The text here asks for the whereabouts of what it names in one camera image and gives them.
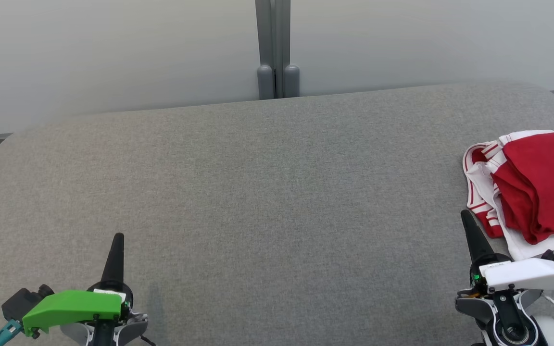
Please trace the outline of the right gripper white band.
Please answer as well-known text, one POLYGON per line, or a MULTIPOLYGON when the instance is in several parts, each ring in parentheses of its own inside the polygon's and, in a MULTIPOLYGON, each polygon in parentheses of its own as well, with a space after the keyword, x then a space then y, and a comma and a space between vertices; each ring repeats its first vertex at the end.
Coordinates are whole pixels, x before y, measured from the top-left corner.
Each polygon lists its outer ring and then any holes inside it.
POLYGON ((480 285, 485 294, 506 290, 554 291, 554 261, 530 258, 520 261, 497 261, 495 253, 480 229, 475 215, 462 210, 460 217, 466 235, 468 251, 473 266, 470 280, 480 285))

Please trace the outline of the grey partition post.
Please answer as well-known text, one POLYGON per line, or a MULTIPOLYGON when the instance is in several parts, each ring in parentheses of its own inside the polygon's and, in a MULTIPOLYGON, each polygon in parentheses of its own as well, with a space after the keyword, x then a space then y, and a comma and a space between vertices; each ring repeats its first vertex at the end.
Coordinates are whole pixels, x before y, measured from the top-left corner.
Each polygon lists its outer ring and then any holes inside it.
POLYGON ((260 100, 299 97, 301 71, 290 61, 291 0, 255 0, 260 100))

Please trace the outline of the red white basketball jersey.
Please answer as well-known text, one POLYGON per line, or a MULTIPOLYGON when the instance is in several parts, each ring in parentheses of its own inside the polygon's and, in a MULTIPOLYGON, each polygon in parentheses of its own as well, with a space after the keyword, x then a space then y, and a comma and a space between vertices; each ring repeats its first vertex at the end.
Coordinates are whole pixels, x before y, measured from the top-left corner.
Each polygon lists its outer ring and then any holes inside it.
POLYGON ((488 160, 501 151, 499 138, 471 145, 464 153, 462 163, 468 188, 466 205, 482 223, 483 230, 490 238, 505 239, 512 258, 534 258, 546 250, 554 250, 554 235, 536 245, 530 245, 518 230, 506 226, 501 194, 487 166, 488 160))

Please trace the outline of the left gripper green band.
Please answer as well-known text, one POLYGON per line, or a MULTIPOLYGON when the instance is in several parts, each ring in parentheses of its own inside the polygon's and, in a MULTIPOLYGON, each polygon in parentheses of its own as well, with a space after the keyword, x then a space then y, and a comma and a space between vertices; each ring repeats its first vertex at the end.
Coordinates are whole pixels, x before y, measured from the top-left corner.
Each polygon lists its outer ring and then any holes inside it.
MULTIPOLYGON (((101 282, 123 284, 125 280, 125 235, 115 234, 102 271, 101 282)), ((26 337, 34 330, 49 333, 54 326, 93 322, 123 317, 123 308, 132 308, 134 296, 127 285, 123 291, 95 288, 89 291, 66 290, 41 300, 22 317, 26 337)))

